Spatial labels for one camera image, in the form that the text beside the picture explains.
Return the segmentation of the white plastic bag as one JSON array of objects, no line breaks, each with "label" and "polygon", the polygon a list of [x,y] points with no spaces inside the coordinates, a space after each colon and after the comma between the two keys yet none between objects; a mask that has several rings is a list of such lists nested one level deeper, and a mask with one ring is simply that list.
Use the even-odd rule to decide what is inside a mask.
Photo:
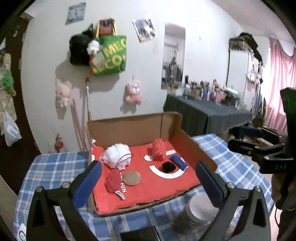
[{"label": "white plastic bag", "polygon": [[6,110],[4,111],[4,138],[8,147],[22,138],[18,126]]}]

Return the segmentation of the red knitted pom ball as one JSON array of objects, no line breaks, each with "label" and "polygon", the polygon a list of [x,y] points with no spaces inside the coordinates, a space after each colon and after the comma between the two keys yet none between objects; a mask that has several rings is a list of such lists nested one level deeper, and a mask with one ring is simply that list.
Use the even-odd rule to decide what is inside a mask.
[{"label": "red knitted pom ball", "polygon": [[162,138],[158,138],[152,143],[152,158],[155,161],[163,161],[166,156],[166,144]]}]

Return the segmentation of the white timer device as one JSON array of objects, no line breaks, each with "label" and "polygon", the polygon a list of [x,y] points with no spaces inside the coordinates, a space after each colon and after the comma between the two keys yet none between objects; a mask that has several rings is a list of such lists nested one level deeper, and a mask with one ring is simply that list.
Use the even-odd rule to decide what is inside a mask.
[{"label": "white timer device", "polygon": [[18,233],[16,236],[17,241],[26,241],[26,232],[27,232],[27,227],[25,226],[24,223],[21,223],[20,228],[18,229]]}]

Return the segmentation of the pink plush rabbit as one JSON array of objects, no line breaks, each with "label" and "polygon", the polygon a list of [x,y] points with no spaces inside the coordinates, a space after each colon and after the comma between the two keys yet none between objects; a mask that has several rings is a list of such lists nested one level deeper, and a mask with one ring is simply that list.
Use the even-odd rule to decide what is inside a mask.
[{"label": "pink plush rabbit", "polygon": [[61,108],[66,108],[70,100],[72,84],[56,79],[56,97]]}]

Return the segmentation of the blue wall poster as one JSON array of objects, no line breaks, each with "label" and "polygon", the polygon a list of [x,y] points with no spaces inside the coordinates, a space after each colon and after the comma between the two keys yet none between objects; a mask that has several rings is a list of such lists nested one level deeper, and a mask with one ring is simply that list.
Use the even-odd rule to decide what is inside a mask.
[{"label": "blue wall poster", "polygon": [[65,25],[80,22],[85,18],[86,2],[72,5],[68,8]]}]

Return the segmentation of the wall mirror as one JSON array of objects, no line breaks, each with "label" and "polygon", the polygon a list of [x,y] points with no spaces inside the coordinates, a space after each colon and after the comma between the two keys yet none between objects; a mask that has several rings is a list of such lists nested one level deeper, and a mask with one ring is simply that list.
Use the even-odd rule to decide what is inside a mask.
[{"label": "wall mirror", "polygon": [[165,25],[161,89],[179,87],[183,80],[186,29],[172,23]]}]

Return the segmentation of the white plush keychain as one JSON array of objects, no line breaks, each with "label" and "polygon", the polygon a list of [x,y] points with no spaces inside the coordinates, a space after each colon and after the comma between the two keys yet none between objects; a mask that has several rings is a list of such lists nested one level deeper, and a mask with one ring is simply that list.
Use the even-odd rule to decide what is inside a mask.
[{"label": "white plush keychain", "polygon": [[102,46],[100,45],[100,42],[97,40],[92,40],[91,42],[88,43],[86,50],[88,55],[92,56],[100,52],[101,49],[102,49]]}]

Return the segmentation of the blue cloth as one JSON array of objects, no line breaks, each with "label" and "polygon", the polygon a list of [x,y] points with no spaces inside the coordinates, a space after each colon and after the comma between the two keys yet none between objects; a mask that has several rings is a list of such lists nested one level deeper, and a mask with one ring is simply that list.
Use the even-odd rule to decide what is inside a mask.
[{"label": "blue cloth", "polygon": [[175,163],[182,171],[185,171],[188,168],[188,165],[185,163],[183,158],[178,155],[173,155],[170,157],[170,160]]}]

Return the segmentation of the dark covered side table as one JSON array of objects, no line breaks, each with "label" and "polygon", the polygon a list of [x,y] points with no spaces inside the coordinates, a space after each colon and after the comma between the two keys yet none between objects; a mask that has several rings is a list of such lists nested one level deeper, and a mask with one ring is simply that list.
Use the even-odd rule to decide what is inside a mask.
[{"label": "dark covered side table", "polygon": [[191,137],[222,133],[252,121],[251,111],[174,95],[166,97],[163,110],[180,113],[183,116],[181,129]]}]

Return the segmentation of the white mesh bath pouf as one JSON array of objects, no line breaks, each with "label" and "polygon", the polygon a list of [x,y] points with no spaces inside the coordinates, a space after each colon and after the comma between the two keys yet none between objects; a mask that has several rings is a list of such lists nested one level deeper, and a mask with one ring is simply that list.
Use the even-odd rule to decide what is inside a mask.
[{"label": "white mesh bath pouf", "polygon": [[106,164],[111,169],[118,171],[125,170],[130,165],[132,153],[126,144],[114,144],[108,147],[101,154],[99,161]]}]

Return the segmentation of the pink plush dog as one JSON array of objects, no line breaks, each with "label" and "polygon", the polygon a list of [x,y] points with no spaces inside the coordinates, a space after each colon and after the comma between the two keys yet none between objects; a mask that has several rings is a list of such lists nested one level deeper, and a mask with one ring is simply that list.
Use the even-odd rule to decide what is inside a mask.
[{"label": "pink plush dog", "polygon": [[140,88],[140,82],[129,82],[125,86],[126,97],[125,100],[128,103],[135,103],[137,105],[141,105],[142,103],[142,93]]}]

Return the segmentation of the white wardrobe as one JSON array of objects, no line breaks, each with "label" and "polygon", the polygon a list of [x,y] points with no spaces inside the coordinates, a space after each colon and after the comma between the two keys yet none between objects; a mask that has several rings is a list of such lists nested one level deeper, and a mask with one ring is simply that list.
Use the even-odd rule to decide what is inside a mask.
[{"label": "white wardrobe", "polygon": [[226,89],[233,92],[243,107],[249,110],[252,108],[255,89],[259,83],[257,70],[258,61],[251,53],[229,50]]}]

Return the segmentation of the blue plaid tablecloth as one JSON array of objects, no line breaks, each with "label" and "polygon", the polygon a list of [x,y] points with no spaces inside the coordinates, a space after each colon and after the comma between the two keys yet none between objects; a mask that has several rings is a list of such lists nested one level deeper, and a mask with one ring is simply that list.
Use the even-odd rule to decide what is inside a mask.
[{"label": "blue plaid tablecloth", "polygon": [[[274,202],[271,197],[271,184],[247,158],[229,151],[227,143],[215,134],[196,136],[193,140],[214,160],[218,166],[216,172],[225,182],[233,182],[237,187],[245,189],[260,186],[268,211],[272,211]],[[54,189],[66,181],[73,181],[86,169],[88,156],[87,152],[69,152],[44,154],[34,159],[18,194],[13,222],[15,238],[19,240],[25,238],[24,234],[19,234],[19,231],[24,231],[27,225],[35,189],[38,186]],[[189,199],[203,191],[202,186],[198,186],[170,201],[122,215],[100,217],[87,205],[79,209],[79,212],[99,240],[120,240],[120,233],[147,226],[154,226],[161,240],[198,240],[204,229],[180,235],[174,232],[172,224]]]}]

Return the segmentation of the black bag on wall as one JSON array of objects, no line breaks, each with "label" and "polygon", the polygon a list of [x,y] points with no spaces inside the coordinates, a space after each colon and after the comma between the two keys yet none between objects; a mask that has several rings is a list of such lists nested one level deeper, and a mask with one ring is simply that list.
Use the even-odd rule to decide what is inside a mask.
[{"label": "black bag on wall", "polygon": [[73,35],[69,41],[70,63],[78,66],[89,66],[88,44],[94,38],[93,24],[80,34]]}]

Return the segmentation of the photo poster on wall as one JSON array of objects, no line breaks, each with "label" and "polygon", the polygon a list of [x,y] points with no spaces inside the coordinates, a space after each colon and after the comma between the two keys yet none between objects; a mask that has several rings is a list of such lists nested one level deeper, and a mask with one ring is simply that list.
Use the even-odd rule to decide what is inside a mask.
[{"label": "photo poster on wall", "polygon": [[132,22],[140,43],[150,41],[155,37],[151,19],[139,19]]}]

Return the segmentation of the green tote bag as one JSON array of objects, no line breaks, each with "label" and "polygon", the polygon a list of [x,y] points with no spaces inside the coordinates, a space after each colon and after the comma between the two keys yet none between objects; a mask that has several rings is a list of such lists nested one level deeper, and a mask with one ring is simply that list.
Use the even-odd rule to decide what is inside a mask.
[{"label": "green tote bag", "polygon": [[93,40],[99,41],[102,49],[90,56],[91,75],[111,75],[125,71],[127,37],[117,34],[114,19],[99,20]]}]

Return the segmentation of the pink curtain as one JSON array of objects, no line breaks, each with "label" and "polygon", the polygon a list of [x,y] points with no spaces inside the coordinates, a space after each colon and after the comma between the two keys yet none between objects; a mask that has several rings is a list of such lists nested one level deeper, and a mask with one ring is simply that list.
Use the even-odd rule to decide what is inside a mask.
[{"label": "pink curtain", "polygon": [[287,117],[283,110],[280,91],[295,88],[295,49],[287,54],[278,39],[270,38],[271,83],[267,85],[265,125],[280,132],[287,132]]}]

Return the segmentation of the green plush dinosaur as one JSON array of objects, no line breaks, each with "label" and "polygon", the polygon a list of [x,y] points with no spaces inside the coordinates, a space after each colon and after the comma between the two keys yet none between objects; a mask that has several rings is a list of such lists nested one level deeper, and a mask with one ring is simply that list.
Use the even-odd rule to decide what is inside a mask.
[{"label": "green plush dinosaur", "polygon": [[10,70],[7,70],[5,75],[3,76],[1,83],[3,84],[4,91],[11,95],[16,96],[16,91],[14,89],[14,79],[12,77],[12,73]]}]

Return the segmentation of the colourful beauty cream tin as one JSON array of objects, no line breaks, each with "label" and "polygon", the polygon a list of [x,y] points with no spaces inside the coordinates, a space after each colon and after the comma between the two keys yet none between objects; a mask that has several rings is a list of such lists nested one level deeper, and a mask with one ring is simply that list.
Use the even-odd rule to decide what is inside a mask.
[{"label": "colourful beauty cream tin", "polygon": [[161,241],[161,238],[154,226],[144,227],[138,230],[122,232],[122,241]]}]

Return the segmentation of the round brown powder puff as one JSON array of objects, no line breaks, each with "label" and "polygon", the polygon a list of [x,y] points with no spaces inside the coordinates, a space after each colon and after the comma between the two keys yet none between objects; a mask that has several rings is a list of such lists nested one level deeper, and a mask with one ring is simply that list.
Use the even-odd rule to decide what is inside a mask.
[{"label": "round brown powder puff", "polygon": [[141,181],[141,175],[138,171],[129,171],[123,175],[123,182],[125,185],[134,186],[138,185]]}]

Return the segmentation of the cardboard box red lining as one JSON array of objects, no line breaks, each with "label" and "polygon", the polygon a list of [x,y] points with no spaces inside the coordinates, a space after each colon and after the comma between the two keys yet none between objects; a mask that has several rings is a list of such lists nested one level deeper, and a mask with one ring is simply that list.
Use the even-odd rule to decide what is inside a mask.
[{"label": "cardboard box red lining", "polygon": [[[141,175],[138,185],[128,186],[121,182],[120,191],[125,196],[125,200],[122,200],[106,190],[104,183],[111,168],[99,161],[102,164],[102,175],[92,193],[92,205],[98,214],[108,216],[143,209],[193,189],[200,183],[195,174],[198,161],[205,161],[212,171],[217,169],[217,164],[181,129],[181,122],[182,115],[177,112],[88,122],[90,137],[95,140],[90,160],[99,161],[101,154],[114,144],[126,144],[132,159],[130,165],[120,173],[124,175],[129,171],[138,171]],[[158,138],[162,138],[166,144],[163,161],[152,158],[152,143]],[[185,171],[170,160],[173,155],[183,158],[188,165]],[[175,164],[175,171],[164,173],[164,162]]]}]

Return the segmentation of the black fluffy scrunchie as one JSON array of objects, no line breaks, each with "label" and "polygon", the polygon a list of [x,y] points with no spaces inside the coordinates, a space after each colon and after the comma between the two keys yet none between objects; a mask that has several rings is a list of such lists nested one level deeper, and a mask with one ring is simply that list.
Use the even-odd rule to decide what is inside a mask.
[{"label": "black fluffy scrunchie", "polygon": [[172,162],[164,162],[162,164],[162,171],[164,173],[173,173],[175,169],[176,169],[176,166]]}]

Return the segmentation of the red plush towel toy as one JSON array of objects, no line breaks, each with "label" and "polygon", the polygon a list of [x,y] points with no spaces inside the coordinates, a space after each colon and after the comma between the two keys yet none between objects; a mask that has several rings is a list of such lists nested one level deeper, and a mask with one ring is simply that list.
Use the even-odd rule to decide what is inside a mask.
[{"label": "red plush towel toy", "polygon": [[125,200],[125,196],[120,191],[121,174],[116,169],[113,169],[107,175],[104,185],[109,193],[114,193],[122,200]]}]

